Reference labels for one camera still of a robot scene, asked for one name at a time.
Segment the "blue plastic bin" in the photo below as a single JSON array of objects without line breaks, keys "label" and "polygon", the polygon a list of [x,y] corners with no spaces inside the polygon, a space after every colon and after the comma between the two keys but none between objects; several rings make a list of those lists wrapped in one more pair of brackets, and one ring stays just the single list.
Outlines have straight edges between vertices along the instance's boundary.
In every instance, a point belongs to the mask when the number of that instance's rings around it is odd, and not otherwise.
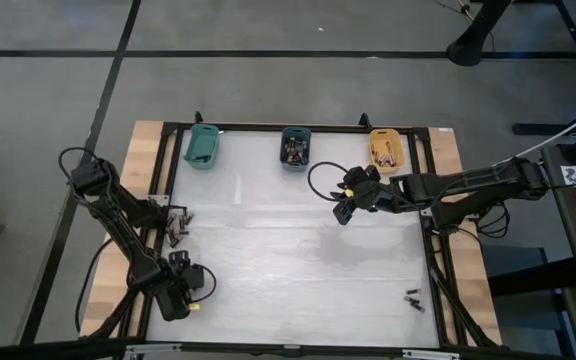
[{"label": "blue plastic bin", "polygon": [[282,130],[279,160],[284,169],[289,171],[300,172],[304,171],[308,167],[309,164],[303,165],[302,163],[300,163],[296,166],[293,166],[287,163],[288,154],[291,153],[288,151],[288,142],[291,138],[294,138],[296,140],[296,151],[297,151],[297,145],[299,143],[306,143],[310,161],[311,137],[312,132],[309,129],[303,127],[287,127]]}]

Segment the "black crossbeam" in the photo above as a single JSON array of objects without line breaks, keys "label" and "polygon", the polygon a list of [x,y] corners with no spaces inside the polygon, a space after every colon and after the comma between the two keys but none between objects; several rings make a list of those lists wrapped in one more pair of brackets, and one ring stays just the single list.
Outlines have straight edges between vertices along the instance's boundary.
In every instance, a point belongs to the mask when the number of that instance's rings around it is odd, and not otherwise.
[{"label": "black crossbeam", "polygon": [[230,344],[199,342],[147,342],[139,337],[93,339],[74,341],[8,345],[0,347],[0,360],[99,360],[108,357],[123,357],[129,345],[153,343],[180,343],[182,350],[173,353],[225,353],[248,354],[252,356],[278,356],[302,358],[306,356],[358,356],[402,358],[404,349],[419,349],[458,353],[461,360],[576,360],[574,357],[537,354],[513,351],[503,348],[467,347],[446,345],[438,349],[397,348],[397,347],[353,347],[315,345],[271,345],[271,344]]}]

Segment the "black stand pole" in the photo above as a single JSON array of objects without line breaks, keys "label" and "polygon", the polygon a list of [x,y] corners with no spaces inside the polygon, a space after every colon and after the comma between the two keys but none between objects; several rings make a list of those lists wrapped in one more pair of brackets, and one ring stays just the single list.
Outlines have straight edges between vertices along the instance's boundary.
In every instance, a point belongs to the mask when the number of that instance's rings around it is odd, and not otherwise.
[{"label": "black stand pole", "polygon": [[483,45],[513,0],[483,0],[479,12],[472,16],[469,10],[470,0],[457,0],[459,11],[471,24],[446,49],[447,58],[459,66],[475,66],[482,59]]}]

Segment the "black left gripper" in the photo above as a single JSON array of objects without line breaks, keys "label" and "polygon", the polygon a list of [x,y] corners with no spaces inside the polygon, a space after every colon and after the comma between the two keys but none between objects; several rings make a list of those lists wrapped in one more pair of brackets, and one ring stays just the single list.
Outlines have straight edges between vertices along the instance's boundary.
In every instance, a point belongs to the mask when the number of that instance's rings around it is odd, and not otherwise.
[{"label": "black left gripper", "polygon": [[205,285],[205,267],[200,264],[190,265],[187,250],[170,252],[168,261],[172,268],[172,287],[180,292],[184,300],[191,300],[191,292]]}]

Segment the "teal plastic bin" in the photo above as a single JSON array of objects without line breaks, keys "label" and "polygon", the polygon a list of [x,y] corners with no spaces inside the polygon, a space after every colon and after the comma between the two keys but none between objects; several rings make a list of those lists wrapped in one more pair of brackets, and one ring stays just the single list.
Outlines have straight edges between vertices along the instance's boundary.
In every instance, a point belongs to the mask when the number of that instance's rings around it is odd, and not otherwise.
[{"label": "teal plastic bin", "polygon": [[[210,169],[216,160],[220,130],[213,125],[199,124],[193,125],[190,129],[191,138],[183,159],[193,168]],[[211,155],[212,158],[207,163],[193,163],[193,157]]]}]

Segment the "silver metal bracket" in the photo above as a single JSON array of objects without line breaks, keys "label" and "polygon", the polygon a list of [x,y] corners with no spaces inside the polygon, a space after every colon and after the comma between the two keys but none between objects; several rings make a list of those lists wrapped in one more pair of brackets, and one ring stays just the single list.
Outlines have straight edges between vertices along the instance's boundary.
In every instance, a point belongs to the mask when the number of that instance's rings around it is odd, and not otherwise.
[{"label": "silver metal bracket", "polygon": [[180,343],[153,343],[129,345],[126,347],[122,360],[143,360],[148,354],[180,352]]},{"label": "silver metal bracket", "polygon": [[402,358],[413,360],[461,360],[458,353],[419,349],[404,349]]}]

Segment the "yellow plastic bin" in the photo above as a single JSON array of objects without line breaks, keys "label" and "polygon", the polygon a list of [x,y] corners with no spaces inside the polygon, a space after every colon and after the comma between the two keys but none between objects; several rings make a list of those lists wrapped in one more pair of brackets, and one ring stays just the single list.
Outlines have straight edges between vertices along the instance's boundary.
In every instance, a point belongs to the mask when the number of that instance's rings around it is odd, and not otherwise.
[{"label": "yellow plastic bin", "polygon": [[[392,153],[388,152],[386,142],[390,142]],[[371,150],[371,144],[377,148],[379,155],[374,156]],[[396,173],[405,164],[405,157],[400,134],[394,129],[375,129],[369,134],[369,150],[371,164],[376,167],[380,174]],[[388,157],[392,155],[396,162],[395,166],[389,166]],[[386,158],[386,166],[379,165],[379,158]]]}]

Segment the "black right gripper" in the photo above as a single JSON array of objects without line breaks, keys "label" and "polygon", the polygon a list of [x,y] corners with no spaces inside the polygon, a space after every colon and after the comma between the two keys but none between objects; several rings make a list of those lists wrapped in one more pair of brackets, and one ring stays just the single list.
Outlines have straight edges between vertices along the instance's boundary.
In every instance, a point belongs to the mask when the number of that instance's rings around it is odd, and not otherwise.
[{"label": "black right gripper", "polygon": [[342,189],[351,189],[353,197],[345,193],[333,208],[337,222],[345,226],[351,220],[356,209],[403,213],[406,210],[402,193],[392,184],[381,182],[381,175],[374,165],[365,168],[352,167],[346,171],[342,180]]}]

